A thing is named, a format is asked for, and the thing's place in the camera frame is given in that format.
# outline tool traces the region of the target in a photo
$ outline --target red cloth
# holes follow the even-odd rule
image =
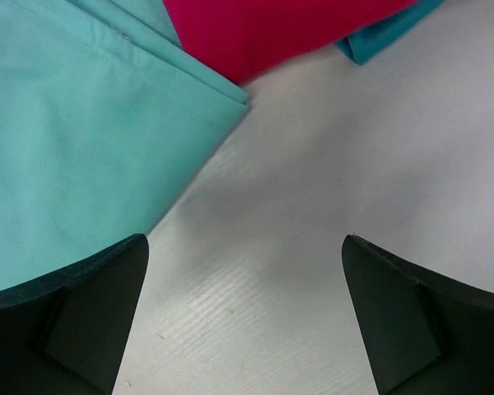
[[[164,0],[183,49],[235,83],[417,0]]]

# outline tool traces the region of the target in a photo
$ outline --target towel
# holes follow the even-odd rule
[[[0,290],[165,215],[247,108],[106,0],[0,0]]]
[[[338,41],[338,47],[356,64],[364,64],[433,12],[444,0],[419,0],[410,8],[360,29]]]
[[[415,0],[165,0],[185,51],[234,83],[382,21]]]

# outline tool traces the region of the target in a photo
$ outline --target white table surface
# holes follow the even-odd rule
[[[332,47],[247,89],[150,235],[118,395],[376,393],[346,234],[494,291],[494,0],[447,0],[364,67]]]

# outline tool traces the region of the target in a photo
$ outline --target teal cloth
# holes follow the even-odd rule
[[[0,0],[0,290],[150,231],[246,101],[109,0]]]
[[[364,64],[391,45],[444,0],[419,0],[410,8],[384,21],[367,26],[337,42],[338,47],[356,64]]]

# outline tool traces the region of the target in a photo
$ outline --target gray tabletop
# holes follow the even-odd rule
[[[494,0],[447,0],[364,67],[333,46],[247,89],[150,236],[118,395],[376,393],[346,234],[494,291]]]

